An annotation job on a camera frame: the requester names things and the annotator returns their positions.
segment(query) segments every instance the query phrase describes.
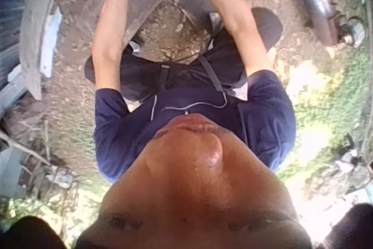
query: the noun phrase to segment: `black pants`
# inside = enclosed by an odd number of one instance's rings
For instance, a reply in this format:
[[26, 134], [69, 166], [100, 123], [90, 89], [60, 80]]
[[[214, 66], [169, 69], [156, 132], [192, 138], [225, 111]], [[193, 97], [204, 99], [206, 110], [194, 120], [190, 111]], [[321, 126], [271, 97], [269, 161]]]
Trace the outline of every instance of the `black pants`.
[[[281, 38], [283, 26], [280, 19], [266, 8], [253, 8], [252, 13], [264, 45], [269, 51]], [[244, 65], [233, 38], [223, 29], [214, 38], [214, 48], [203, 56], [212, 66], [224, 91], [232, 94], [233, 89], [247, 82]], [[144, 102], [157, 94], [161, 87], [161, 66], [169, 66], [166, 89], [176, 87], [212, 87], [214, 85], [198, 58], [190, 65], [155, 63], [124, 52], [121, 61], [121, 93], [130, 101]], [[92, 58], [85, 65], [85, 76], [94, 81]]]

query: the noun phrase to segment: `metal pipe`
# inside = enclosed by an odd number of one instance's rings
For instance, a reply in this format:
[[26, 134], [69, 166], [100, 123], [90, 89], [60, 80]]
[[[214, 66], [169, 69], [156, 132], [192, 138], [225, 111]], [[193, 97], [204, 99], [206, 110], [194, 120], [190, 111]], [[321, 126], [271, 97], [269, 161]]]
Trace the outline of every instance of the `metal pipe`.
[[337, 45], [338, 28], [335, 21], [337, 10], [332, 0], [303, 0], [314, 25], [315, 33], [324, 45]]

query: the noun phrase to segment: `mouth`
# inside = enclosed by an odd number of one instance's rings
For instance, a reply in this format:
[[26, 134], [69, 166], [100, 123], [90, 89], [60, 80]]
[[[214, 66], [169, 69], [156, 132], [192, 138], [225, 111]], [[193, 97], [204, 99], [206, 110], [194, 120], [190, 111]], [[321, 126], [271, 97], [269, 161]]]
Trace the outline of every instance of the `mouth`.
[[164, 128], [155, 134], [154, 139], [161, 138], [163, 135], [175, 131], [176, 129], [183, 129], [197, 134], [207, 133], [221, 135], [222, 133], [228, 132], [225, 128], [220, 127], [200, 114], [190, 114], [172, 119]]

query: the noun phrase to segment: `dirt ground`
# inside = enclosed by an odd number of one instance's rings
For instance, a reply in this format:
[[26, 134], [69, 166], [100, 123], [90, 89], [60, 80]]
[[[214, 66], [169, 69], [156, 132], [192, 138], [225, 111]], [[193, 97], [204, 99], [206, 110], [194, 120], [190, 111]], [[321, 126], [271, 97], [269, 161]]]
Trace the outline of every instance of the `dirt ground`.
[[[267, 7], [281, 19], [284, 33], [277, 44], [275, 70], [286, 88], [303, 65], [340, 85], [351, 51], [322, 46], [308, 21], [301, 0], [248, 0], [252, 6]], [[60, 0], [64, 21], [59, 34], [52, 79], [44, 81], [44, 96], [50, 102], [48, 114], [50, 145], [53, 153], [82, 176], [85, 187], [97, 195], [107, 188], [96, 167], [94, 157], [94, 86], [85, 79], [83, 66], [90, 55], [90, 42], [80, 41], [76, 19], [85, 0]], [[361, 0], [338, 0], [339, 8], [349, 16], [364, 13]], [[141, 57], [168, 61], [196, 54], [205, 47], [206, 32], [194, 27], [172, 0], [164, 0], [138, 32], [144, 46]], [[291, 88], [296, 100], [307, 85]], [[130, 104], [130, 110], [136, 104]]]

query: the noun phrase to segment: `t-shirt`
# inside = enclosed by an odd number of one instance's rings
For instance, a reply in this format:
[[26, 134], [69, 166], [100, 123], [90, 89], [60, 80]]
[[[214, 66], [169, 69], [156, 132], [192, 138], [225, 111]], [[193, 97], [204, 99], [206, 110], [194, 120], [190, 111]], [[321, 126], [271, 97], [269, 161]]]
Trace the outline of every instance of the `t-shirt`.
[[100, 89], [96, 91], [94, 140], [98, 169], [109, 182], [122, 177], [158, 130], [186, 114], [170, 107], [190, 107], [187, 113], [202, 114], [229, 129], [271, 170], [278, 168], [295, 143], [294, 110], [271, 71], [248, 78], [248, 101], [232, 96], [225, 100], [209, 87], [180, 88], [164, 90], [130, 113], [120, 92]]

